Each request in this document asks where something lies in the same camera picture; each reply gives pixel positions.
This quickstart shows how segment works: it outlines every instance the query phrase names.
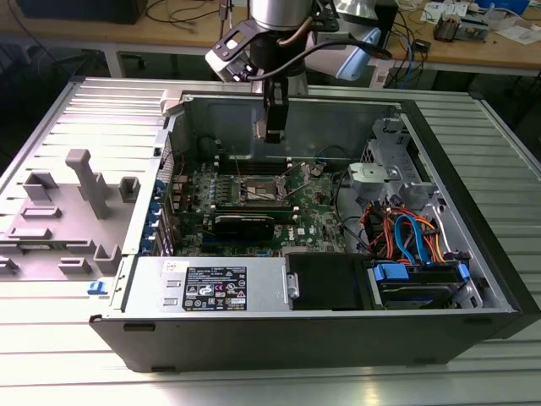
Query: floor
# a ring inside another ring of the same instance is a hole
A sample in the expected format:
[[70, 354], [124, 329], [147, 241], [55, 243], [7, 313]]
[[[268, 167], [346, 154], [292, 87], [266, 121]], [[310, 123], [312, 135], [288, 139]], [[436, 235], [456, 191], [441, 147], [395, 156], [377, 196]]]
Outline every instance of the floor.
[[[73, 50], [50, 50], [55, 59], [72, 57], [80, 54]], [[108, 76], [107, 67], [98, 59], [90, 66], [81, 63], [63, 65], [63, 69], [54, 69], [52, 60], [39, 48], [29, 50], [32, 64], [10, 61], [0, 48], [0, 173], [11, 162], [13, 156], [30, 136], [34, 127], [40, 122], [47, 109], [55, 101], [65, 86], [68, 77], [73, 74], [86, 76]], [[178, 79], [178, 80], [215, 80], [212, 71], [203, 57], [179, 56], [180, 72], [172, 70], [168, 55], [145, 54], [146, 67], [141, 69], [137, 61], [125, 61], [128, 77], [146, 79]], [[309, 74], [310, 84], [330, 84], [345, 86], [369, 85], [372, 68], [355, 82], [329, 79], [322, 74]], [[470, 78], [469, 74], [442, 72], [436, 79], [436, 72], [425, 71], [420, 80], [402, 85], [406, 89], [433, 88], [438, 91], [464, 91]], [[498, 114], [510, 123], [518, 108], [523, 104], [524, 95], [533, 78], [522, 78], [514, 86], [515, 77], [480, 74], [469, 86], [491, 104]], [[522, 142], [541, 159], [541, 103], [536, 103], [527, 116], [515, 128]]]

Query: sticker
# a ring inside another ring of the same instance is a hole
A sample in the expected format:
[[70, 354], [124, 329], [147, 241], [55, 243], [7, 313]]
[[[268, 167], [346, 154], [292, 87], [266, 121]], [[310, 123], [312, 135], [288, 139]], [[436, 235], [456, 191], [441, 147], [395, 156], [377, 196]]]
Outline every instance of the sticker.
[[163, 272], [184, 272], [188, 267], [188, 261], [163, 261], [163, 267], [161, 268], [161, 273]]
[[188, 269], [182, 269], [182, 271], [184, 270], [186, 271], [184, 310], [247, 309], [248, 284], [245, 266], [190, 266]]

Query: side panel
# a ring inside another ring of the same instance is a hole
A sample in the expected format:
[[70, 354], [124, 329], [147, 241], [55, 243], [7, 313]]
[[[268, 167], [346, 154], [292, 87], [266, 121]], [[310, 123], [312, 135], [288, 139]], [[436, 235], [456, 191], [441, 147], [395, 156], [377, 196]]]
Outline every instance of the side panel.
[[96, 316], [90, 325], [129, 369], [150, 372], [444, 364], [515, 318], [438, 315], [127, 323]]
[[420, 139], [420, 146], [426, 150], [437, 176], [445, 186], [505, 297], [513, 309], [522, 313], [522, 317], [517, 319], [515, 323], [492, 337], [509, 338], [537, 321], [541, 316], [541, 310], [528, 292], [526, 285], [490, 229], [417, 105], [413, 101], [405, 101], [403, 106]]

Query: black device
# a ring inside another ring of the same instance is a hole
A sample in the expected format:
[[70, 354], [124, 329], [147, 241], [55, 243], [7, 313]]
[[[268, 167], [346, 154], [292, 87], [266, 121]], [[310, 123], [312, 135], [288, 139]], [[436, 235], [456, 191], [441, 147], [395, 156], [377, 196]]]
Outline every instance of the black device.
[[378, 46], [385, 47], [391, 34], [392, 26], [395, 24], [398, 5], [395, 0], [378, 0], [374, 6], [374, 10], [378, 16], [378, 28], [381, 31]]
[[431, 42], [423, 41], [423, 40], [415, 40], [413, 42], [413, 50], [419, 51], [422, 53], [429, 53], [430, 46], [432, 45]]
[[74, 19], [135, 24], [148, 0], [17, 0], [29, 19]]

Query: wooden table top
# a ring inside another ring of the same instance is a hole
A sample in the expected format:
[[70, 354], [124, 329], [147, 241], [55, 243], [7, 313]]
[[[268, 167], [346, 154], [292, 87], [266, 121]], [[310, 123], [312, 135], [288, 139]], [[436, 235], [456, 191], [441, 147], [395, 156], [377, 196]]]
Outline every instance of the wooden table top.
[[[142, 16], [135, 25], [116, 25], [99, 22], [80, 22], [53, 19], [27, 19], [22, 16], [15, 1], [11, 0], [15, 12], [26, 28], [38, 38], [55, 38], [72, 41], [126, 42], [133, 44], [165, 45], [179, 47], [211, 47], [218, 39], [219, 20], [217, 14], [197, 20], [196, 34], [180, 30], [167, 23], [155, 22]], [[169, 0], [170, 9], [193, 7], [200, 1]], [[196, 10], [184, 11], [179, 18], [191, 18], [217, 10], [216, 2], [209, 2]], [[235, 8], [235, 20], [245, 18], [246, 9]], [[416, 32], [418, 39], [432, 43], [427, 61], [431, 63], [457, 63], [502, 68], [541, 69], [541, 41], [530, 45], [521, 45], [494, 32], [490, 32], [485, 43], [454, 41], [451, 43], [436, 41], [432, 34], [434, 25], [419, 21], [421, 11], [404, 12], [408, 27]], [[158, 19], [167, 19], [164, 3], [151, 10], [151, 15]], [[541, 19], [541, 11], [528, 8], [524, 17]], [[7, 0], [0, 0], [0, 33], [25, 35], [8, 10]], [[403, 59], [405, 52], [398, 37], [390, 39], [387, 49], [395, 59]]]
[[[9, 12], [7, 1], [0, 0], [0, 33], [26, 35]], [[135, 25], [59, 19], [27, 19], [23, 16], [19, 7], [16, 6], [15, 0], [10, 1], [19, 19], [38, 39], [54, 38], [71, 41], [126, 42], [131, 44], [209, 48], [218, 41], [220, 31], [220, 21], [217, 13], [197, 19], [194, 26], [197, 33], [191, 34], [171, 24], [153, 21], [144, 14]], [[169, 0], [169, 8], [174, 10], [195, 7], [201, 3], [201, 1], [195, 0]], [[217, 9], [217, 1], [213, 1], [195, 10], [182, 11], [176, 14], [176, 17], [178, 19], [189, 19]], [[235, 7], [234, 11], [236, 21], [240, 21], [246, 16], [246, 8]], [[152, 8], [150, 15], [157, 19], [167, 20], [165, 2]]]
[[[407, 27], [415, 33], [415, 38], [425, 40], [432, 45], [429, 50], [427, 62], [456, 63], [467, 65], [494, 66], [500, 68], [541, 69], [541, 41], [529, 45], [522, 45], [504, 36], [490, 31], [486, 42], [453, 41], [442, 42], [434, 39], [435, 25], [421, 22], [422, 11], [402, 12], [406, 18]], [[523, 15], [526, 19], [541, 20], [541, 10], [528, 8]], [[400, 16], [395, 21], [403, 24]], [[387, 49], [394, 59], [403, 59], [406, 52], [400, 45], [397, 36], [391, 36]]]

